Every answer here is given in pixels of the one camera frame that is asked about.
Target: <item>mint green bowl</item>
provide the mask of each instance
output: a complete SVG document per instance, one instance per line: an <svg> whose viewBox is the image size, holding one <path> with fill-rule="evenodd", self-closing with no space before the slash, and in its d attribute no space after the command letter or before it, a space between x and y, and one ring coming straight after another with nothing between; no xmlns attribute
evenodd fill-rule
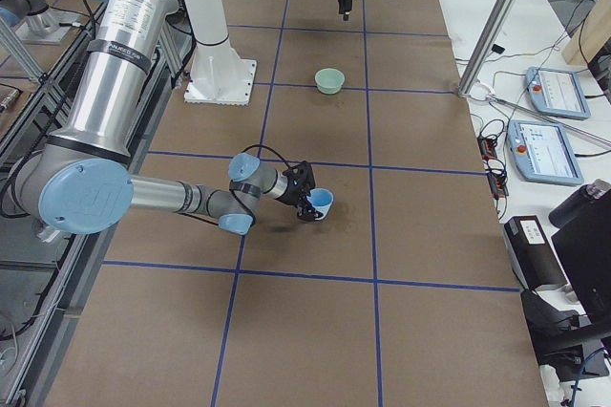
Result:
<svg viewBox="0 0 611 407"><path fill-rule="evenodd" d="M314 76L316 87L325 95L337 94L344 85L344 73L335 68L324 68Z"/></svg>

